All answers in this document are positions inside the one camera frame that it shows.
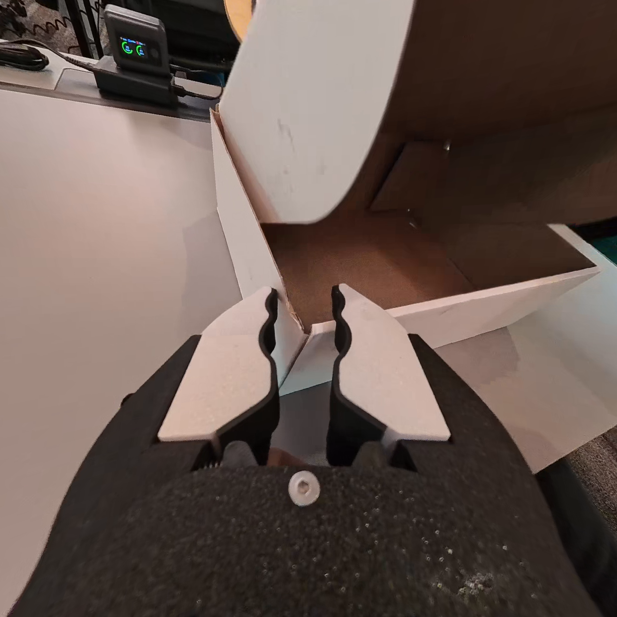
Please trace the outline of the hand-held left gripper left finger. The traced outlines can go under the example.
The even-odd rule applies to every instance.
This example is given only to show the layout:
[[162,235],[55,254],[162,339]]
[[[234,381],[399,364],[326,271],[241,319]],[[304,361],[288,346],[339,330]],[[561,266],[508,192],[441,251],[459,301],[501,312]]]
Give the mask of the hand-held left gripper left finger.
[[162,443],[205,441],[217,455],[248,446],[265,466],[280,421],[275,325],[278,293],[264,287],[202,332],[158,430]]

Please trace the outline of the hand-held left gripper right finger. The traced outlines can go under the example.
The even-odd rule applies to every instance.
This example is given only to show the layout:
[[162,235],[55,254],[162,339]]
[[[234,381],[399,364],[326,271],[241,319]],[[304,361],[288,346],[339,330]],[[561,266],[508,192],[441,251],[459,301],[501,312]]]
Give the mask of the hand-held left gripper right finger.
[[349,467],[366,443],[391,458],[401,442],[447,443],[436,395],[406,329],[347,284],[331,290],[335,349],[326,459]]

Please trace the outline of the white cardboard box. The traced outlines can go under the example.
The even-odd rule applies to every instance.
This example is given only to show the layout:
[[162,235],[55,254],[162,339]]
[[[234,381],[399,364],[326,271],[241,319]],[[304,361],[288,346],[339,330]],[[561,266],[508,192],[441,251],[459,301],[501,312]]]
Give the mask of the white cardboard box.
[[211,118],[242,297],[311,388],[336,284],[436,348],[597,274],[553,226],[616,216],[616,1],[258,1]]

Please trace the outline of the black charging dock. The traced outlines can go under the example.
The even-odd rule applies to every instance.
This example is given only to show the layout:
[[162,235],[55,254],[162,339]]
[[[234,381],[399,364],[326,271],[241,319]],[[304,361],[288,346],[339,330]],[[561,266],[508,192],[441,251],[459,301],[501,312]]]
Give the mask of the black charging dock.
[[148,73],[119,67],[105,56],[91,69],[102,97],[118,101],[150,104],[168,109],[179,106],[170,71]]

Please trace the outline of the black power bank with display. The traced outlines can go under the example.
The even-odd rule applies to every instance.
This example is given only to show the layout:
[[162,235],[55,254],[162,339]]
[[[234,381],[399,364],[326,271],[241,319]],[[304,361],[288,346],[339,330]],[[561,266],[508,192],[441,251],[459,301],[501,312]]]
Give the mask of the black power bank with display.
[[135,73],[170,76],[166,31],[161,20],[107,4],[104,22],[116,65]]

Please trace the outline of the round wooden board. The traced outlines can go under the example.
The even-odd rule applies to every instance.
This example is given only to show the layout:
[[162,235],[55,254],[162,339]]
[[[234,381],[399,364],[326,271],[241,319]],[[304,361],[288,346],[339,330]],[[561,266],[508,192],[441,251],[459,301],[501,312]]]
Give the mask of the round wooden board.
[[257,1],[224,1],[228,22],[239,42],[246,37]]

